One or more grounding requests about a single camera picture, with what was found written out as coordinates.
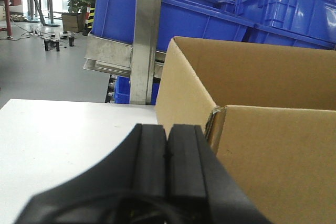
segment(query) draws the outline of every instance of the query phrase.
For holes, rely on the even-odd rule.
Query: metal frame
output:
[[[161,0],[136,0],[131,62],[131,104],[150,104]]]
[[[132,45],[89,34],[85,55],[86,62],[83,68],[130,77],[132,53]],[[164,52],[155,52],[154,77],[156,78],[161,78],[164,59]]]
[[[136,0],[133,45],[88,36],[84,69],[130,77],[130,103],[150,104],[154,77],[161,77],[165,53],[156,51],[161,0]]]

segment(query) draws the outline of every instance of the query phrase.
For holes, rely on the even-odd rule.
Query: cable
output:
[[[13,22],[13,24],[14,24],[15,26],[17,26],[18,28],[21,28],[23,31],[26,31],[26,32],[28,32],[28,33],[30,32],[30,31],[28,31],[28,30],[26,30],[26,29],[20,27],[19,25],[17,25],[11,17],[10,17],[10,19],[11,19],[11,21]]]
[[[12,38],[0,38],[0,40],[9,40],[9,41],[18,41],[18,40],[21,40],[21,39],[29,39],[30,38],[30,35],[27,35],[26,33],[24,34],[21,34],[21,38],[18,38],[18,39],[12,39]]]
[[[181,216],[177,213],[178,209],[176,209],[174,206],[169,205],[165,201],[155,198],[153,196],[143,195],[132,191],[112,191],[107,192],[104,194],[98,194],[93,195],[91,197],[83,198],[80,200],[77,200],[75,202],[72,202],[68,205],[65,205],[61,207],[60,209],[57,209],[53,213],[47,215],[41,223],[50,224],[54,223],[54,220],[61,216],[62,214],[67,213],[68,211],[71,211],[73,209],[76,209],[80,206],[87,205],[89,203],[96,202],[97,200],[103,200],[103,199],[109,199],[111,197],[119,197],[122,198],[134,198],[142,202],[146,202],[148,204],[151,204],[154,206],[157,210],[161,211],[163,215],[167,217],[169,220],[169,224],[183,224],[184,222],[181,220]]]

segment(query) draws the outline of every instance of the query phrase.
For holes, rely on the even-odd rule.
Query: electrical wire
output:
[[[106,192],[104,194],[98,194],[98,195],[93,195],[87,198],[82,198],[78,201],[72,202],[68,205],[62,206],[60,209],[57,209],[53,213],[47,215],[45,218],[43,218],[41,223],[54,223],[54,220],[61,215],[76,209],[80,206],[87,205],[93,202],[96,202],[97,200],[103,200],[103,199],[109,199],[111,197],[118,197],[119,199],[122,198],[133,198],[137,199],[139,201],[148,203],[152,206],[154,206],[157,210],[159,210],[166,218],[168,219],[169,224],[183,224],[184,222],[182,221],[182,216],[178,213],[178,210],[172,206],[166,203],[165,201],[148,196],[148,195],[143,195],[139,194],[133,191],[127,191],[127,190],[120,190],[120,191],[111,191],[111,192]]]

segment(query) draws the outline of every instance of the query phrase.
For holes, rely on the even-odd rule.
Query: white table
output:
[[[0,223],[102,160],[136,123],[157,124],[154,107],[10,100],[0,110]]]

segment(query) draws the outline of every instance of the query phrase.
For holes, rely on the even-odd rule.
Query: metal shelf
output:
[[[84,69],[116,76],[131,77],[133,45],[101,38],[92,34],[87,38]],[[155,52],[154,77],[161,78],[165,53]]]

